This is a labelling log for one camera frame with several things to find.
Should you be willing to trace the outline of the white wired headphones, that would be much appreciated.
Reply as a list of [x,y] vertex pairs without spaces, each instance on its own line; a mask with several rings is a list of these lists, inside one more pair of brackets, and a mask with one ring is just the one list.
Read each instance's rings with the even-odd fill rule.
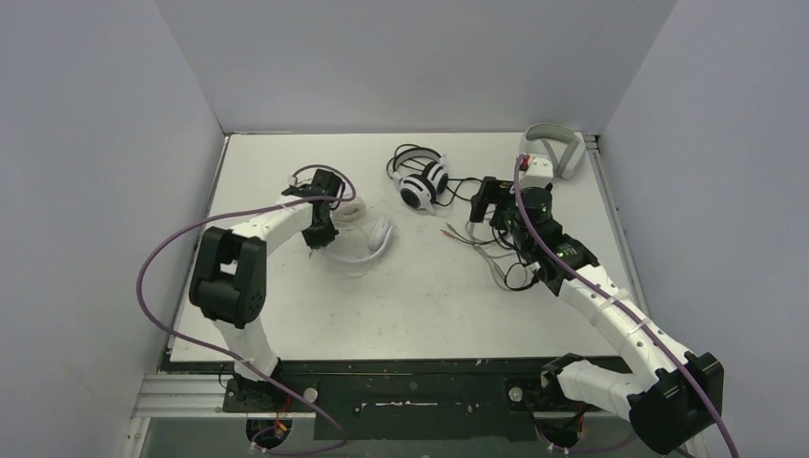
[[331,247],[317,251],[320,258],[337,267],[350,279],[367,275],[384,256],[393,241],[395,227],[390,215],[374,214],[361,197],[335,204],[330,209],[331,221],[341,235],[361,237],[363,250],[354,246],[352,253],[341,253]]

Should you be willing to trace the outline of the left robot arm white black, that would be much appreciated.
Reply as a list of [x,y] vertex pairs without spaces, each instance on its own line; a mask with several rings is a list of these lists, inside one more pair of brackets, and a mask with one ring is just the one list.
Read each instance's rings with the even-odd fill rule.
[[333,205],[356,196],[353,183],[336,169],[312,169],[310,181],[292,175],[277,201],[248,213],[246,221],[205,229],[190,280],[190,303],[218,330],[238,386],[263,410],[278,407],[285,396],[284,382],[273,376],[280,358],[259,319],[267,299],[267,259],[296,235],[313,250],[326,247],[338,235]]

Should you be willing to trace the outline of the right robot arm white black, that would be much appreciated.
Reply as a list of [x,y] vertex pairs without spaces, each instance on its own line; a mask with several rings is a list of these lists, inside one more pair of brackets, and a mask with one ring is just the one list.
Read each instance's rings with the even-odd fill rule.
[[626,420],[635,436],[668,454],[710,426],[720,430],[724,369],[696,355],[656,325],[618,287],[597,256],[552,214],[550,186],[484,177],[470,200],[469,220],[491,213],[493,236],[526,271],[524,289],[543,284],[606,340],[628,367],[619,373],[572,353],[546,364],[540,395],[551,407],[595,406]]

